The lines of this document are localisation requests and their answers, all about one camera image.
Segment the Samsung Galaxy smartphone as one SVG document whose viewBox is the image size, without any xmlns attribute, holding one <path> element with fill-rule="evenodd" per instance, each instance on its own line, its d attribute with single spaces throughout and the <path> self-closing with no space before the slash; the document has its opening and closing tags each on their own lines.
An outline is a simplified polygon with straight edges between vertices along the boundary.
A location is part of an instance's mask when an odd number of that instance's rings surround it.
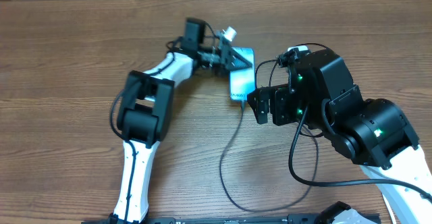
<svg viewBox="0 0 432 224">
<path fill-rule="evenodd" d="M 234 47 L 234 50 L 251 62 L 252 67 L 230 72 L 229 92 L 233 101 L 246 101 L 247 95 L 255 90 L 254 51 L 247 47 Z"/>
</svg>

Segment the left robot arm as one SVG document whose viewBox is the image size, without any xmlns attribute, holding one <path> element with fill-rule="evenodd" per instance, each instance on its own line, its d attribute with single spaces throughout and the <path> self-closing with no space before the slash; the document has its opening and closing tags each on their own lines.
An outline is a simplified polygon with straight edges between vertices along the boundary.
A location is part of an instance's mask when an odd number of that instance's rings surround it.
<svg viewBox="0 0 432 224">
<path fill-rule="evenodd" d="M 205 68 L 229 76 L 230 97 L 243 101 L 252 90 L 254 51 L 232 44 L 236 31 L 206 31 L 211 26 L 187 18 L 183 35 L 167 42 L 164 60 L 145 72 L 132 70 L 109 113 L 112 131 L 122 140 L 121 189 L 108 223 L 142 223 L 149 211 L 149 184 L 156 151 L 167 135 L 175 89 Z"/>
</svg>

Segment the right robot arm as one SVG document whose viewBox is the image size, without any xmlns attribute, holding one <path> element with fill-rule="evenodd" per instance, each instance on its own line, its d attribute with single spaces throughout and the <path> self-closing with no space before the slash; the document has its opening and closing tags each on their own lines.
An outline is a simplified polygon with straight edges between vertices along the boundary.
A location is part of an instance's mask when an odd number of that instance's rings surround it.
<svg viewBox="0 0 432 224">
<path fill-rule="evenodd" d="M 430 223 L 431 172 L 401 108 L 387 99 L 364 99 L 331 49 L 291 47 L 276 62 L 288 81 L 248 95 L 257 122 L 320 130 L 339 154 L 360 166 L 361 184 L 376 185 L 400 222 Z"/>
</svg>

